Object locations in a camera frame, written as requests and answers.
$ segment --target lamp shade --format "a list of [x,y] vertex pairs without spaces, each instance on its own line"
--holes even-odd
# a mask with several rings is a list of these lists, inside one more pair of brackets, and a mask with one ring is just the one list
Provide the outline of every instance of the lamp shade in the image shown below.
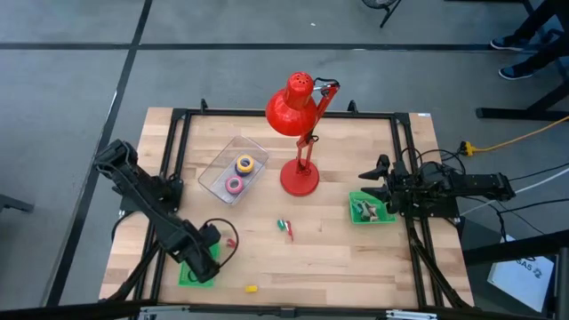
[[314,81],[305,72],[293,73],[284,89],[268,101],[268,123],[277,132],[287,136],[300,136],[314,128],[317,122],[317,105],[312,99]]

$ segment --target gray floor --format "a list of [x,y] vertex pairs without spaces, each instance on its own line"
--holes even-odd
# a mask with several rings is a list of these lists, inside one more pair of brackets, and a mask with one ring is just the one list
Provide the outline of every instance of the gray floor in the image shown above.
[[[0,42],[130,43],[142,4],[6,0]],[[379,29],[382,14],[355,0],[155,0],[141,41],[485,44],[511,33],[526,17],[521,4],[404,0]],[[0,51],[0,193],[36,204],[30,215],[12,210],[0,215],[0,308],[41,304],[125,56],[125,51]],[[523,108],[560,84],[554,66],[516,82],[498,77],[498,68],[526,57],[508,52],[138,52],[113,139],[136,144],[147,107],[197,107],[205,98],[211,108],[263,108],[293,71],[303,70],[339,79],[342,87],[331,109],[355,100],[361,110],[429,112],[441,148],[455,149],[461,140],[488,146],[547,124],[474,116],[479,107]],[[567,105],[564,100],[556,108]],[[567,134],[569,127],[562,124],[466,159],[465,165],[470,172],[500,171],[510,177],[538,171],[568,160]],[[569,196],[567,177],[508,206]],[[118,202],[110,184],[100,180],[62,303],[97,300]],[[475,204],[460,205],[466,210]],[[567,228],[564,208],[553,204],[519,213],[548,233]],[[486,208],[468,217],[489,229],[499,227]],[[513,237],[537,235],[516,217],[505,218]],[[488,305],[485,297],[477,300]]]

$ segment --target wire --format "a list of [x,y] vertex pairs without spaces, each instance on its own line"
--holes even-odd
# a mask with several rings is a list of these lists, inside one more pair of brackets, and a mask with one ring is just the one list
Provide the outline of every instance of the wire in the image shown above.
[[[468,200],[474,200],[474,201],[478,201],[481,203],[484,203],[484,200],[472,197],[472,196],[462,196],[465,199]],[[504,240],[505,243],[508,242],[508,238],[506,237],[506,222],[504,221],[504,218],[501,216],[501,212],[500,210],[498,210],[498,208],[496,208],[495,206],[488,204],[492,209],[494,209],[494,211],[496,212],[496,215],[498,216],[498,221],[500,222],[500,236],[501,238]]]
[[413,149],[419,155],[418,159],[419,159],[419,161],[421,161],[421,165],[423,165],[423,159],[421,159],[421,152],[419,150],[417,150],[416,148],[413,148],[413,147],[407,147],[407,148],[404,148],[403,150],[401,150],[401,153],[400,153],[401,158],[403,159],[403,153],[405,151],[409,150],[410,148]]
[[225,220],[223,218],[211,218],[209,220],[206,220],[204,222],[204,224],[207,224],[208,222],[211,221],[221,221],[221,222],[225,222],[227,223],[232,229],[233,229],[233,233],[235,233],[235,248],[233,249],[233,251],[229,254],[229,256],[220,264],[220,268],[223,267],[226,263],[228,263],[228,261],[233,258],[233,255],[235,254],[235,252],[237,251],[237,248],[239,247],[239,234],[237,233],[237,229],[235,228],[235,226],[233,225],[233,223],[229,222],[228,220]]
[[121,222],[123,222],[123,220],[125,220],[126,218],[130,217],[131,214],[133,214],[134,212],[132,211],[125,211],[123,216],[120,217],[116,222],[115,225],[113,226],[113,230],[110,232],[110,242],[113,243],[115,241],[115,233],[116,233],[116,228],[118,227],[119,224],[121,224]]
[[456,149],[456,151],[455,151],[453,154],[451,154],[451,156],[449,156],[449,157],[447,157],[447,158],[441,158],[441,161],[449,161],[449,160],[451,160],[452,158],[454,158],[454,157],[456,157],[456,156],[459,156],[460,154],[461,154],[461,147],[458,147],[458,148]]
[[466,168],[464,167],[464,163],[461,161],[461,159],[459,158],[459,156],[456,155],[456,154],[454,154],[454,153],[451,152],[451,151],[444,150],[444,149],[432,149],[432,150],[427,150],[427,151],[421,153],[421,154],[419,155],[419,159],[421,160],[421,163],[422,163],[422,161],[423,161],[423,160],[422,160],[422,157],[423,157],[424,155],[426,155],[427,153],[436,152],[436,151],[438,151],[438,152],[445,152],[445,153],[451,155],[451,156],[452,156],[451,158],[456,158],[456,160],[457,160],[457,161],[459,162],[459,164],[461,165],[462,174],[466,174]]
[[502,204],[500,201],[498,201],[498,204],[504,208],[505,211],[500,212],[500,214],[502,213],[513,213],[516,217],[518,217],[521,221],[525,222],[526,225],[530,226],[533,230],[539,232],[542,235],[545,235],[545,233],[543,233],[543,231],[539,230],[538,228],[534,227],[533,224],[531,224],[528,220],[524,219],[524,217],[522,217],[521,215],[519,215],[517,212],[514,212],[514,209],[508,209],[504,204]]
[[567,166],[567,165],[569,165],[569,163],[561,164],[561,165],[558,165],[558,166],[553,167],[553,168],[541,170],[541,171],[539,171],[539,172],[530,173],[530,174],[527,174],[527,175],[525,175],[525,176],[521,176],[521,177],[517,177],[517,178],[514,178],[514,179],[510,179],[509,181],[511,182],[511,181],[515,181],[515,180],[521,180],[521,179],[529,178],[529,177],[532,177],[532,176],[534,176],[534,175],[538,175],[538,174],[542,174],[542,173],[545,173],[545,172],[550,172],[550,171],[553,171],[553,170],[556,170],[556,169],[563,168],[564,166]]
[[560,203],[560,202],[565,202],[565,201],[569,201],[569,198],[562,198],[562,199],[556,199],[556,200],[541,201],[541,202],[539,202],[539,203],[528,204],[528,205],[524,205],[524,206],[521,206],[521,207],[517,207],[517,208],[514,208],[514,209],[509,209],[509,210],[508,210],[508,209],[506,209],[506,211],[505,211],[505,212],[507,212],[507,211],[511,211],[511,210],[522,210],[522,209],[527,209],[527,208],[531,208],[531,207],[533,207],[533,206],[536,206],[536,205],[542,205],[542,204],[555,204],[555,203]]
[[544,132],[544,131],[548,130],[549,128],[551,128],[551,127],[553,127],[553,126],[555,126],[555,125],[561,124],[561,123],[564,122],[565,120],[569,120],[569,116],[566,116],[566,117],[564,117],[564,118],[562,118],[562,119],[559,119],[559,120],[557,120],[556,122],[554,122],[553,124],[546,125],[546,126],[544,126],[543,128],[541,128],[541,129],[539,129],[539,130],[536,130],[536,131],[534,131],[534,132],[529,132],[529,133],[527,133],[527,134],[525,134],[525,135],[523,135],[523,136],[521,136],[521,137],[517,137],[517,138],[515,138],[515,139],[509,140],[509,141],[506,141],[506,142],[502,142],[502,143],[499,143],[499,144],[497,144],[497,145],[495,145],[495,146],[491,146],[491,147],[488,147],[488,148],[476,148],[476,147],[472,146],[472,152],[473,152],[473,153],[474,153],[474,152],[487,152],[487,151],[495,150],[495,149],[497,149],[497,148],[501,148],[501,147],[508,146],[509,144],[512,144],[512,143],[514,143],[514,142],[518,142],[518,141],[523,140],[523,139],[525,139],[525,138],[527,138],[527,137],[531,137],[531,136],[533,136],[534,134],[537,134],[537,133],[540,133],[540,132]]
[[[520,194],[520,193],[522,193],[522,192],[524,192],[524,191],[527,191],[527,190],[529,190],[529,189],[538,187],[538,186],[540,186],[540,185],[542,185],[542,184],[544,184],[544,183],[546,183],[546,182],[549,182],[549,181],[551,181],[551,180],[553,180],[553,179],[555,179],[555,178],[557,178],[557,177],[559,177],[559,176],[561,176],[561,175],[563,175],[563,174],[566,174],[567,172],[569,172],[569,168],[567,168],[567,169],[565,169],[565,170],[563,170],[563,171],[561,171],[561,172],[558,172],[558,173],[552,175],[551,177],[549,177],[549,178],[547,178],[547,179],[545,179],[545,180],[542,180],[542,181],[540,181],[540,182],[534,183],[534,184],[532,184],[532,185],[529,186],[529,187],[521,188],[521,189],[519,189],[518,191],[515,191],[515,193],[516,193],[516,195],[518,195],[518,194]],[[480,208],[482,208],[482,207],[484,207],[484,206],[493,204],[493,203],[495,203],[495,202],[496,202],[496,200],[491,200],[491,201],[486,202],[485,204],[480,204],[479,206],[476,206],[476,207],[474,207],[474,208],[472,208],[472,209],[470,209],[470,210],[467,210],[467,211],[465,211],[465,212],[462,212],[462,213],[461,213],[461,216],[464,216],[464,215],[466,215],[466,214],[469,214],[469,213],[471,213],[471,212],[473,212],[473,211],[475,211],[475,210],[478,210],[478,209],[480,209]]]

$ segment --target pink tape roll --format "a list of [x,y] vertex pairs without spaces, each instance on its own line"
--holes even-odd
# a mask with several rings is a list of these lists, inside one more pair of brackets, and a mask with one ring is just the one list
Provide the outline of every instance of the pink tape roll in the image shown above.
[[231,176],[228,178],[227,181],[225,181],[225,188],[228,190],[228,192],[232,195],[236,195],[239,192],[243,191],[244,185],[243,185],[243,179],[241,179],[241,177],[239,176]]

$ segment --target wooden table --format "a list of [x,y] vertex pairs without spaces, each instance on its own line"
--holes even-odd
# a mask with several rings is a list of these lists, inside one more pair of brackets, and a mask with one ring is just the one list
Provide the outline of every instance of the wooden table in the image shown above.
[[[170,123],[171,108],[150,108],[140,136],[139,165],[157,174]],[[418,150],[437,148],[429,115],[410,114]],[[403,128],[400,136],[404,137]],[[176,131],[181,132],[181,124]],[[234,207],[201,189],[197,178],[236,135],[244,135],[269,152],[267,170]],[[159,300],[163,302],[257,306],[351,308],[416,308],[409,246],[403,220],[391,225],[356,226],[349,217],[348,192],[378,185],[357,175],[371,170],[380,153],[393,161],[389,121],[324,118],[315,130],[320,137],[313,160],[320,184],[310,196],[288,195],[280,186],[281,166],[296,156],[295,138],[270,128],[261,116],[192,116],[182,178],[185,181],[179,215],[200,226],[209,218],[233,222],[241,244],[234,258],[215,277],[213,288],[179,287],[180,265],[166,257]],[[174,146],[178,145],[176,137]],[[437,160],[436,153],[425,160]],[[278,219],[293,224],[294,242],[277,228]],[[100,289],[108,297],[140,259],[148,220],[134,214],[118,228]],[[232,236],[217,224],[221,244]],[[460,296],[472,304],[466,268],[456,229],[442,219],[430,219],[437,265]],[[230,248],[221,246],[220,258]],[[426,268],[422,268],[428,301],[432,303]],[[147,276],[148,297],[154,267]],[[259,286],[245,293],[247,285]]]

